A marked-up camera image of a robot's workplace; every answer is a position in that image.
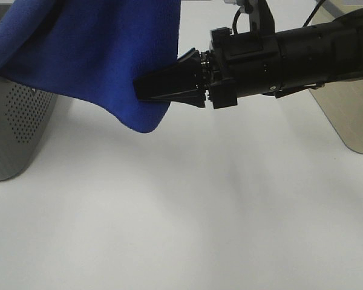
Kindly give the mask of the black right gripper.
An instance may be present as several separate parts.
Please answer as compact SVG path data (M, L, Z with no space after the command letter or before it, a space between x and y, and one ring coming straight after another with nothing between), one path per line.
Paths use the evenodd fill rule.
M145 102L177 102L204 108L238 104L256 94L274 95L283 87L283 60L275 34L232 34L222 27L211 31L209 50L191 48L167 68L141 76L133 82L136 97Z

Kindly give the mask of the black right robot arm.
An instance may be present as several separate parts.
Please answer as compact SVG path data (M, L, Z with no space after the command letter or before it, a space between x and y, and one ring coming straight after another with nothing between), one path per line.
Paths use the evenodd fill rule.
M335 20L277 32L266 1L245 1L250 31L211 31L210 48L189 50L174 64L134 81L146 102L178 102L215 109L240 97L281 98L327 83L363 79L363 8Z

